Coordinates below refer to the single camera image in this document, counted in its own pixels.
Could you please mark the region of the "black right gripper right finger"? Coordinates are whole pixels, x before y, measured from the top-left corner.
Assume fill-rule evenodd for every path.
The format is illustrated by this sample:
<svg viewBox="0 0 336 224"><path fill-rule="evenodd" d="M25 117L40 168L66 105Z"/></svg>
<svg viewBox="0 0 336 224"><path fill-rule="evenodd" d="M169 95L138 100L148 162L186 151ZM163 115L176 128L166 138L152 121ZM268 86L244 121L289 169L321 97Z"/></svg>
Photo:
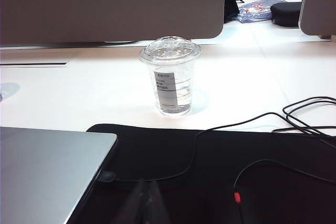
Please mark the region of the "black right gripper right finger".
<svg viewBox="0 0 336 224"><path fill-rule="evenodd" d="M150 183L148 194L148 223L171 223L156 181Z"/></svg>

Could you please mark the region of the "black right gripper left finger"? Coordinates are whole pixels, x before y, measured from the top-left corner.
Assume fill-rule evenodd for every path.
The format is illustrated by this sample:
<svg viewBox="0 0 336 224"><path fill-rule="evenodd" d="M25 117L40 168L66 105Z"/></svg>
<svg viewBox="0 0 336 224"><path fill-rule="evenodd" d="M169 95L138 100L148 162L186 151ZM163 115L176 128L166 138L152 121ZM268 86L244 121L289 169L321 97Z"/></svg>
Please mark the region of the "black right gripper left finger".
<svg viewBox="0 0 336 224"><path fill-rule="evenodd" d="M149 198L149 182L139 181L124 204L122 223L144 223L144 212Z"/></svg>

